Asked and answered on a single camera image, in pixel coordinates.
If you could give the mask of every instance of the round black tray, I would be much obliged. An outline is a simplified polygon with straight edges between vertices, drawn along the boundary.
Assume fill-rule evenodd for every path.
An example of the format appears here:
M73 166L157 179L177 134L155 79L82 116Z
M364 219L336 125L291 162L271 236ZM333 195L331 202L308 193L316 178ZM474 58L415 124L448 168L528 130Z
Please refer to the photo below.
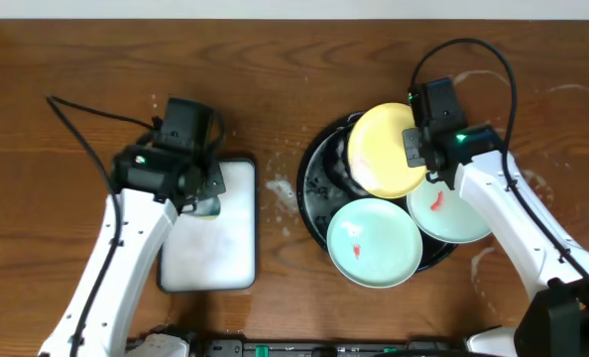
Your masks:
M364 112L350 114L323 129L310 143L303 154L296 176L296 202L305 227L318 245L327 252L327 228L336 212L345 204L359 199L352 192L336 186L323 169L323 151L332 136L354 125ZM402 197L390 199L400 208L409 212L407 200ZM422 259L417 268L421 272L441 262L457 247L431 238L420 230L422 237Z

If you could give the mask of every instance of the yellow plate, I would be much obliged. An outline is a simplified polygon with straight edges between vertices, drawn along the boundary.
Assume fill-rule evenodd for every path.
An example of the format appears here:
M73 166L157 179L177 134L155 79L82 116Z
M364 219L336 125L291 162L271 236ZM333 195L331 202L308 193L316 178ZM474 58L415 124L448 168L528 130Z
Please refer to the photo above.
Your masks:
M403 131L414 127L412 109L401 103L363 114L347 143L352 178L381 198L402 197L418 187L426 167L409 167L403 141Z

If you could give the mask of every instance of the wood grain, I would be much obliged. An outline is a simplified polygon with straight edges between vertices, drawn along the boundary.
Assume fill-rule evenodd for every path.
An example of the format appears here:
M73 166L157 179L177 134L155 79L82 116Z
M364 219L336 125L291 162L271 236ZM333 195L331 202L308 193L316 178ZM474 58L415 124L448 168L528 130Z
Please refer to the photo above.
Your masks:
M517 324L528 302L503 254L486 255L471 280L471 259L492 238L397 288L368 290L344 279L298 215L264 189L276 175L295 183L307 143L336 118L405 101L419 58L463 36L493 42L513 63L513 151L589 250L589 22L0 21L0 356L34 355L54 329L103 213L101 180L50 112L48 93L143 119L163 114L168 94L198 100L224 115L223 152L257 159L265 209L255 285L169 297L152 272L132 335L177 322L253 339L401 340ZM503 129L508 86L479 69L501 70L485 51L459 46L431 59L421 79L476 70L458 83L460 100L472 122ZM67 114L106 164L140 133Z

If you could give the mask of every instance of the wooden surface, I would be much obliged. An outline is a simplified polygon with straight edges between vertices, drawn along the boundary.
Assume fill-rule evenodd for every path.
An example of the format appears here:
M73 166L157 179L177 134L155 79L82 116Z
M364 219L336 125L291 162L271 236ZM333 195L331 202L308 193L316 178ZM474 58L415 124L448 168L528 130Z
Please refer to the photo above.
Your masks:
M54 329L104 209L103 184L47 93L143 119L163 114L168 94L198 100L223 113L224 152L257 159L255 285L169 297L152 272L131 335L176 322L254 339L401 340L517 324L527 298L504 254L485 250L493 238L458 248L399 287L368 290L344 279L298 214L280 211L265 189L278 175L295 183L304 148L328 123L405 101L419 58L462 36L493 42L513 63L513 151L589 250L589 23L0 21L0 356L33 355ZM486 70L500 67L485 51L459 46L432 59L421 78L456 77L471 122L503 129L508 86ZM140 133L67 115L106 164ZM483 250L472 279L472 258Z

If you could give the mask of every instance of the white wall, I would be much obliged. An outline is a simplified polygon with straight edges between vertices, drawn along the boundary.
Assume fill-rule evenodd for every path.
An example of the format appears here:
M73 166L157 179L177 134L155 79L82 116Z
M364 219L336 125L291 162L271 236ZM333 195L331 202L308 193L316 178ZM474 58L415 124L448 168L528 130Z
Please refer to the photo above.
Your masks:
M0 0L4 18L589 20L589 0Z

